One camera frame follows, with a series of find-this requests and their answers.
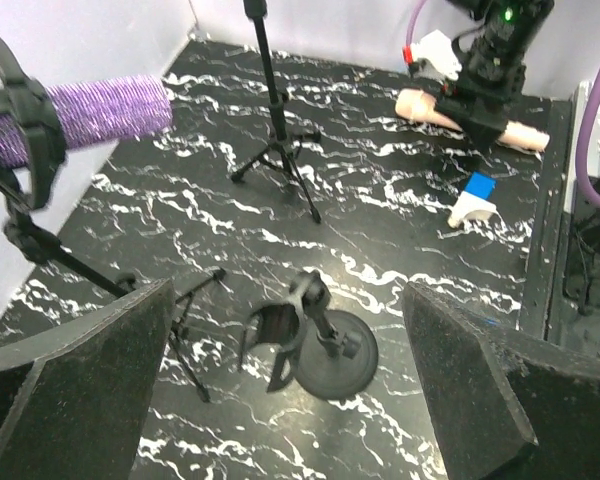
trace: black tripod stand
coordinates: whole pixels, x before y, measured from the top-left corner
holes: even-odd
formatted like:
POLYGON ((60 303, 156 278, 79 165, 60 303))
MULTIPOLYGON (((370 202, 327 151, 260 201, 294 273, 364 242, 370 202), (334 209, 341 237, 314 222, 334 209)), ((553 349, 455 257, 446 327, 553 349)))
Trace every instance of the black tripod stand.
POLYGON ((300 185, 307 198, 307 202, 309 202, 309 210, 311 211, 313 221, 320 223, 322 221, 320 212, 314 205, 311 194, 307 189, 304 179, 300 176, 300 171, 296 164, 296 160, 302 151, 302 142, 319 143, 321 138, 320 131, 315 130, 313 132, 303 133, 289 133, 287 131, 287 121, 284 116, 284 104, 289 100, 289 97, 286 93, 279 94, 278 89, 276 88, 276 81, 273 74, 273 62, 269 52, 267 32, 264 27, 264 18, 267 16, 267 2, 266 0, 244 0, 244 10, 247 17, 253 21, 256 28, 258 47, 260 48, 264 76, 269 91, 269 112, 271 114, 273 132, 271 133, 271 138, 267 146, 235 170, 231 174, 231 180, 233 182, 241 181, 244 174, 249 169, 253 168, 256 163, 261 163, 271 170, 283 173, 288 176, 289 179, 295 180, 300 185), (282 165, 273 163, 267 158, 268 154, 272 152, 276 152, 280 155, 282 165))
MULTIPOLYGON (((5 178, 2 178, 2 184, 9 182, 11 192, 20 193, 20 185, 12 172, 5 171, 5 178)), ((24 255, 24 257, 36 265, 47 265, 50 262, 56 262, 64 265, 69 270, 75 272, 97 287, 105 290, 111 295, 121 298, 136 288, 136 277, 133 273, 123 273, 118 279, 112 281, 100 272, 80 261, 75 256, 62 248, 60 239, 53 233, 44 230, 33 223, 31 215, 21 211, 12 200, 7 198, 7 211, 9 219, 4 226, 4 234, 13 245, 15 245, 24 255)), ((169 347, 173 350, 178 362, 182 365, 189 379, 196 386, 198 395, 203 402, 209 403, 209 391, 202 382, 198 380, 195 373, 185 361, 180 352, 180 344, 186 340, 189 328, 186 325, 186 318, 193 303, 195 294, 202 288, 212 282, 220 282, 225 277, 226 272, 223 269, 215 270, 206 280, 181 288, 180 294, 176 298, 176 305, 183 306, 181 314, 176 317, 171 326, 169 335, 169 347)))

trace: tripod leg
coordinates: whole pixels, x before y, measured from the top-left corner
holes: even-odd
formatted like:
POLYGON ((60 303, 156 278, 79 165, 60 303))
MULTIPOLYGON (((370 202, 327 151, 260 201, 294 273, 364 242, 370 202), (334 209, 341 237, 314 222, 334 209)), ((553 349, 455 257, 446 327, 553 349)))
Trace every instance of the tripod leg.
POLYGON ((314 132, 296 133, 293 135, 293 139, 299 142, 320 143, 322 140, 322 132, 316 130, 314 132))
POLYGON ((269 143, 260 153, 251 157, 243 165, 238 167, 237 170, 234 170, 234 172, 231 174, 231 177, 230 177, 231 181, 233 183, 240 182, 242 180, 242 177, 244 177, 244 174, 247 173, 248 170, 253 168, 253 166, 256 163, 258 163, 259 161, 262 160, 262 157, 264 157, 267 153, 269 153, 271 151, 272 146, 273 145, 271 143, 269 143))
POLYGON ((289 158, 288 163, 291 165, 291 168, 293 169, 293 174, 296 177, 298 183, 300 184, 300 187, 304 192, 304 196, 307 198, 307 202, 309 203, 309 211, 311 212, 311 218, 313 218, 313 221, 315 223, 320 224, 322 222, 322 217, 320 216, 320 212, 318 211, 316 206, 313 204, 313 200, 311 199, 311 194, 309 193, 307 184, 305 183, 304 179, 300 176, 300 170, 298 170, 298 165, 296 164, 295 158, 289 158))
POLYGON ((265 160, 264 158, 262 160, 260 160, 260 163, 266 167, 269 167, 274 172, 282 173, 285 175, 289 174, 289 172, 287 170, 285 170, 284 167, 281 167, 280 165, 276 165, 275 163, 270 162, 269 160, 265 160))
POLYGON ((184 305, 184 310, 180 314, 177 319, 177 322, 180 324, 184 324, 187 316, 189 315, 189 309, 191 308, 191 304, 193 303, 193 299, 200 290, 213 282, 221 282, 224 280, 224 277, 227 276, 227 271, 224 268, 219 268, 214 270, 214 272, 207 277, 202 282, 197 283, 193 287, 190 287, 184 291, 181 295, 176 298, 176 305, 180 305, 183 302, 186 302, 184 305))
POLYGON ((211 396, 209 395, 209 390, 207 390, 207 387, 205 387, 204 384, 200 380, 198 380, 198 377, 196 377, 194 371, 191 369, 191 367, 189 367, 189 364, 186 362, 186 360, 180 353, 180 350, 178 349, 177 341, 169 337, 169 346, 171 347, 171 350, 173 350, 173 353, 175 354, 178 363, 182 365, 182 368, 189 377, 189 380, 191 380, 195 385, 200 400, 202 400, 204 403, 210 403, 211 396))

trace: robotic arm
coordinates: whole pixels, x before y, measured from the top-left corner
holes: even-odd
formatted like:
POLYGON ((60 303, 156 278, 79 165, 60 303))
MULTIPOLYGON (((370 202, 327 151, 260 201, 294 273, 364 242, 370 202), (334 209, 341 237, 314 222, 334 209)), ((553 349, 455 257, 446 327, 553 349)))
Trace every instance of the robotic arm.
POLYGON ((525 81, 524 56, 554 0, 448 0, 482 32, 467 51, 451 42, 459 62, 436 98, 436 111, 457 123, 481 150, 502 135, 525 81))

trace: round black base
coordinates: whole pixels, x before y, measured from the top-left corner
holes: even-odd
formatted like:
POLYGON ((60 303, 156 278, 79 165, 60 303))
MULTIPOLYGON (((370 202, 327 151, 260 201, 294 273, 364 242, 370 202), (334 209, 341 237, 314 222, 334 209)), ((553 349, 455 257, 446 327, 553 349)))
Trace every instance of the round black base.
POLYGON ((321 400, 346 400, 363 391, 378 368, 378 343, 369 326, 359 317, 340 310, 327 310, 325 317, 342 333, 356 332, 362 337, 360 350, 352 359, 330 357, 318 340, 311 323, 302 345, 295 379, 309 394, 321 400))

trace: cable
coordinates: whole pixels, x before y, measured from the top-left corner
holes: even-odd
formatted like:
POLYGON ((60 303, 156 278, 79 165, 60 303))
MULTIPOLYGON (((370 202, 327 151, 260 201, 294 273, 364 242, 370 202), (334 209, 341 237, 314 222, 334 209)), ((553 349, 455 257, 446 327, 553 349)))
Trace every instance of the cable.
POLYGON ((451 41, 451 50, 453 50, 453 54, 456 56, 459 62, 463 62, 467 55, 467 52, 462 50, 462 47, 460 47, 460 40, 473 33, 478 33, 480 30, 484 30, 484 28, 485 25, 479 25, 475 28, 472 28, 471 30, 466 30, 456 35, 456 37, 451 41))
POLYGON ((420 15, 420 11, 422 10, 422 7, 424 7, 425 3, 427 3, 427 0, 418 0, 418 3, 411 13, 409 26, 407 27, 407 47, 413 43, 413 32, 416 29, 416 21, 418 20, 418 15, 420 15))
POLYGON ((589 180, 587 160, 589 156, 589 143, 591 142, 591 132, 596 121, 596 114, 600 107, 600 70, 593 82, 591 93, 587 106, 582 116, 582 124, 578 134, 578 143, 576 144, 576 180, 582 194, 587 197, 591 204, 600 209, 600 194, 589 180))

